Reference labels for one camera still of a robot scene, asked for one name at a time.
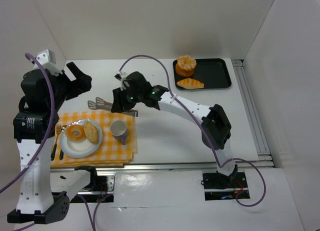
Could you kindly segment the metal tongs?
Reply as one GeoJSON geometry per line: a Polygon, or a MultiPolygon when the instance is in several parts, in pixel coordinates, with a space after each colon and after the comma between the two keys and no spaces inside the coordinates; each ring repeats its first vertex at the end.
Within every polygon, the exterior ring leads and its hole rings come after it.
{"type": "MultiPolygon", "coordinates": [[[[105,101],[104,99],[102,99],[100,97],[96,97],[95,101],[88,100],[87,106],[90,110],[104,110],[104,111],[111,112],[113,104],[111,102],[105,101]]],[[[124,111],[124,112],[122,112],[122,114],[136,117],[136,118],[138,117],[138,111],[134,110],[134,109],[124,111]]]]}

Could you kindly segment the glazed donut bread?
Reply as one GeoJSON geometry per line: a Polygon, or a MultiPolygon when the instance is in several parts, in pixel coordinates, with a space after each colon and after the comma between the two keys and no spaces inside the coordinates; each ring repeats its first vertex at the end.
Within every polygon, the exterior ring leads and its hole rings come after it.
{"type": "Polygon", "coordinates": [[[82,142],[86,139],[84,127],[79,124],[72,124],[65,129],[65,136],[71,142],[82,142]]]}

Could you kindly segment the oval brown bread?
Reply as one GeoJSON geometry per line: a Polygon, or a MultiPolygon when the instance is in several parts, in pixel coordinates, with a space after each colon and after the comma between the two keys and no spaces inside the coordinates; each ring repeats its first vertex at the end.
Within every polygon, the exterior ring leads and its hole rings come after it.
{"type": "Polygon", "coordinates": [[[92,144],[97,144],[99,141],[99,131],[95,125],[91,122],[85,121],[83,123],[83,130],[85,133],[85,137],[92,144]]]}

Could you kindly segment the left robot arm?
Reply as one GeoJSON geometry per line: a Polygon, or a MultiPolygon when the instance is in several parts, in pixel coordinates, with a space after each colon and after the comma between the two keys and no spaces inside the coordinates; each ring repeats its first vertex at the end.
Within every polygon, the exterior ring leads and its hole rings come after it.
{"type": "Polygon", "coordinates": [[[93,167],[78,167],[60,186],[51,187],[51,152],[55,142],[58,111],[64,101],[88,92],[92,78],[73,62],[67,68],[75,76],[70,80],[63,70],[34,69],[23,76],[19,112],[13,120],[14,139],[20,155],[21,176],[19,201],[7,214],[7,222],[51,224],[62,221],[78,191],[93,182],[93,167]]]}

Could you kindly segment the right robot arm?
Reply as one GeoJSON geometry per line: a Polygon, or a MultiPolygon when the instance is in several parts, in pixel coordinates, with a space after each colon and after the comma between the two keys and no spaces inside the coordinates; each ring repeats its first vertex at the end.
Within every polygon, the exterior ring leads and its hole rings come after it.
{"type": "Polygon", "coordinates": [[[164,86],[152,86],[138,71],[131,74],[119,71],[115,78],[120,81],[120,87],[112,91],[113,113],[129,112],[137,103],[143,103],[149,108],[175,114],[198,125],[202,142],[214,149],[217,163],[215,188],[225,189],[233,185],[238,166],[231,149],[232,126],[220,105],[202,105],[179,97],[164,86]]]}

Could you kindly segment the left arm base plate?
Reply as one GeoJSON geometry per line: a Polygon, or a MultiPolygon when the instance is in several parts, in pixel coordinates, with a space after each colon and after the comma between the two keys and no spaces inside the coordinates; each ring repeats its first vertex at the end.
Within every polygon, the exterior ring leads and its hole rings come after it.
{"type": "Polygon", "coordinates": [[[98,176],[95,186],[83,188],[78,192],[88,203],[113,203],[115,190],[114,174],[98,176]]]}

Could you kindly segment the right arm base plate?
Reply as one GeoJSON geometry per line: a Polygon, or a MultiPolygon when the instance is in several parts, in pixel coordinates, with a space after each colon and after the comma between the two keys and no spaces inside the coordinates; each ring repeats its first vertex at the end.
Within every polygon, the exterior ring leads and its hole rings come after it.
{"type": "Polygon", "coordinates": [[[244,172],[238,172],[232,182],[222,181],[218,173],[203,173],[200,182],[204,188],[205,201],[249,199],[250,192],[244,172]]]}

